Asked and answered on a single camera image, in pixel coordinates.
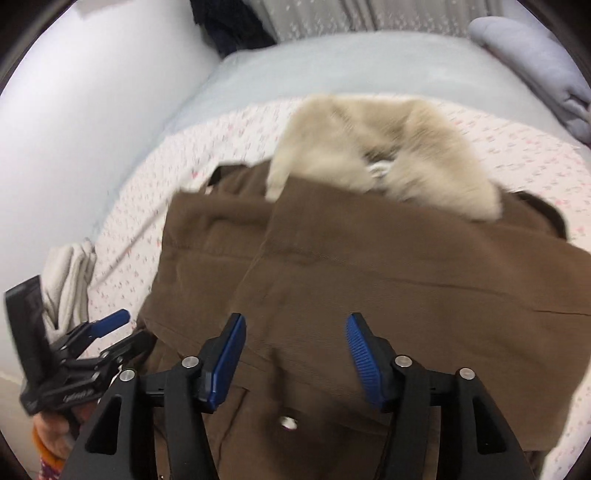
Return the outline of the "person's hand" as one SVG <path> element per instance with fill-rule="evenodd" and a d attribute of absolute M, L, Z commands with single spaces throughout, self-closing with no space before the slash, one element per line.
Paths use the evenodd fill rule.
<path fill-rule="evenodd" d="M 60 413 L 42 411 L 32 417 L 32 438 L 38 450 L 41 466 L 60 474 L 72 451 L 69 440 L 70 423 Z"/>

